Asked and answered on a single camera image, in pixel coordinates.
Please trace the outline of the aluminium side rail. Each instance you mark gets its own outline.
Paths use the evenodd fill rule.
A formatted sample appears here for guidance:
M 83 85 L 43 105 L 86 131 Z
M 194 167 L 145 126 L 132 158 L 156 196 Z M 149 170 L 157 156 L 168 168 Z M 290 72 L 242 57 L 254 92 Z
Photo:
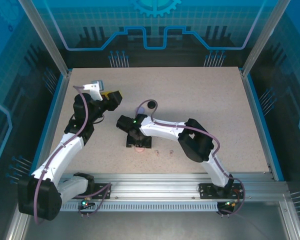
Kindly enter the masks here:
M 249 145 L 252 147 L 252 159 L 257 161 L 257 165 L 262 163 L 263 171 L 270 173 L 274 181 L 283 181 L 280 163 L 252 78 L 249 74 L 244 75 L 241 67 L 238 70 L 253 119 L 252 143 Z
M 57 129 L 57 125 L 61 114 L 65 95 L 67 92 L 67 88 L 69 85 L 70 77 L 71 77 L 71 72 L 68 73 L 68 76 L 62 76 L 62 79 L 57 86 L 55 96 L 53 97 L 52 100 L 53 109 L 51 112 L 51 117 L 47 129 L 47 134 L 49 137 L 52 137 L 52 139 L 54 138 L 55 131 Z

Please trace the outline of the aluminium frame post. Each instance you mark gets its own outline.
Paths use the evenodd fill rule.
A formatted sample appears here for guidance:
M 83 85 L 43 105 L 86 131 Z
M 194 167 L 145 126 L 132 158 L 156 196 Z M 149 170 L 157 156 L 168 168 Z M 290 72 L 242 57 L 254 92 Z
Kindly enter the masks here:
M 18 2 L 22 6 L 58 70 L 67 78 L 69 75 L 68 67 L 32 0 L 18 0 Z
M 291 0 L 277 0 L 266 24 L 264 25 L 254 47 L 252 48 L 243 68 L 241 70 L 242 76 L 246 77 L 254 64 L 256 63 L 258 57 L 260 56 L 262 50 L 264 49 L 269 38 L 273 34 L 278 22 L 280 21 L 283 13 L 285 12 L 288 4 Z

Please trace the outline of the aluminium base beam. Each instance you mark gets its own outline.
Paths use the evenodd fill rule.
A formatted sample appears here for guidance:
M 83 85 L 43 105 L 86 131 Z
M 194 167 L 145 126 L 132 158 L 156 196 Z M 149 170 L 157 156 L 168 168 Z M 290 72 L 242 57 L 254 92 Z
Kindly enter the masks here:
M 64 173 L 60 179 L 63 183 L 74 174 Z M 199 184 L 212 184 L 206 173 L 176 174 L 89 174 L 95 184 L 111 184 L 110 199 L 123 201 L 189 201 L 199 199 Z M 289 199 L 288 185 L 284 181 L 274 181 L 270 173 L 239 174 L 233 177 L 233 184 L 242 186 L 243 199 L 257 202 L 282 201 Z M 230 199 L 204 199 L 221 202 Z

